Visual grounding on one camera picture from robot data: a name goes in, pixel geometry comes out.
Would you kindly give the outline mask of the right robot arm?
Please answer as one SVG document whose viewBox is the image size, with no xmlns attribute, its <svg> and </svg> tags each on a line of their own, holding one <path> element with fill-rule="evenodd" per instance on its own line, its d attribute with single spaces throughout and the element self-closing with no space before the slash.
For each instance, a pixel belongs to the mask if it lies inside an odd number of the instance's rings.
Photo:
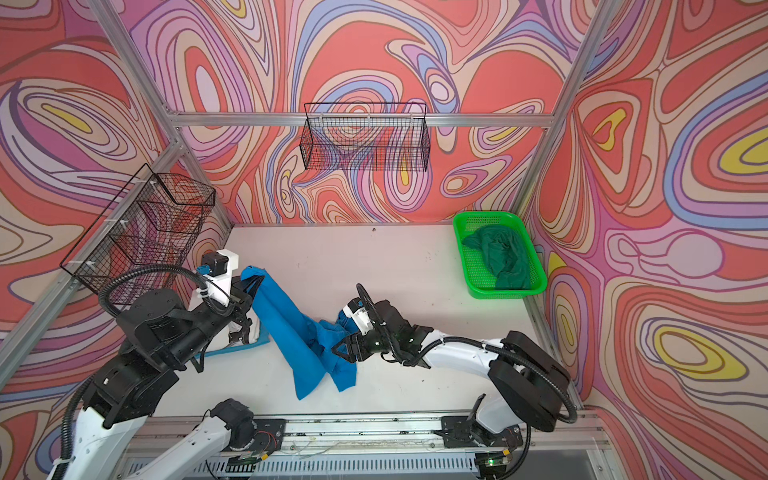
<svg viewBox="0 0 768 480">
<path fill-rule="evenodd" d="M 448 448 L 517 448 L 524 433 L 552 432 L 578 420 L 568 372 L 522 332 L 492 340 L 448 335 L 410 323 L 387 300 L 356 298 L 343 312 L 357 330 L 331 351 L 349 364 L 381 354 L 403 367 L 451 369 L 489 382 L 469 414 L 442 418 L 435 433 Z"/>
</svg>

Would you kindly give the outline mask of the blue t-shirt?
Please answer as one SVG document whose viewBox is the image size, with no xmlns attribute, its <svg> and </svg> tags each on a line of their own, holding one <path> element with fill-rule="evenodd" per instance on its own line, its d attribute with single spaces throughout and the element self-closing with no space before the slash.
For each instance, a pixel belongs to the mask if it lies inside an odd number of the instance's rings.
<svg viewBox="0 0 768 480">
<path fill-rule="evenodd" d="M 240 274 L 242 282 L 257 280 L 248 289 L 252 310 L 266 327 L 293 372 L 298 399 L 308 397 L 330 376 L 343 392 L 357 383 L 357 367 L 332 352 L 332 348 L 359 328 L 344 312 L 334 322 L 315 321 L 302 313 L 264 269 L 249 266 Z"/>
</svg>

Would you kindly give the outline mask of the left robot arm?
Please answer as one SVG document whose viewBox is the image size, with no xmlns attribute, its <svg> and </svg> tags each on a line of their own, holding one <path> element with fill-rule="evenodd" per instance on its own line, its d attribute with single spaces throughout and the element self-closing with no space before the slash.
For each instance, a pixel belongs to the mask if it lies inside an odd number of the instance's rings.
<svg viewBox="0 0 768 480">
<path fill-rule="evenodd" d="M 238 267 L 236 253 L 219 250 L 196 270 L 141 265 L 103 282 L 99 304 L 125 340 L 71 397 L 50 478 L 108 477 L 179 372 L 202 372 L 206 354 L 257 340 L 252 303 L 262 280 L 241 280 Z"/>
</svg>

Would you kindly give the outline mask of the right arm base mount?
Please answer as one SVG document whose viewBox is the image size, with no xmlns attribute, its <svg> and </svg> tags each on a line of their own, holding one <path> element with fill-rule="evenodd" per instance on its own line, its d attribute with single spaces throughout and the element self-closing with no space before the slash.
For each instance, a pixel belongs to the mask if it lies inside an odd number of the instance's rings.
<svg viewBox="0 0 768 480">
<path fill-rule="evenodd" d="M 519 427 L 507 427 L 492 433 L 468 416 L 443 416 L 434 433 L 446 448 L 504 448 L 514 451 L 525 443 Z"/>
</svg>

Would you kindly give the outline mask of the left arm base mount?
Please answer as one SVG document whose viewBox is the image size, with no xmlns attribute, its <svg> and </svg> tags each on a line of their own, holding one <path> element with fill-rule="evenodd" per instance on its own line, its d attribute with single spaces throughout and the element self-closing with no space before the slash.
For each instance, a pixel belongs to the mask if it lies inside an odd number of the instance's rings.
<svg viewBox="0 0 768 480">
<path fill-rule="evenodd" d="M 231 434 L 232 451 L 273 453 L 282 448 L 287 421 L 285 419 L 256 418 L 236 427 Z"/>
</svg>

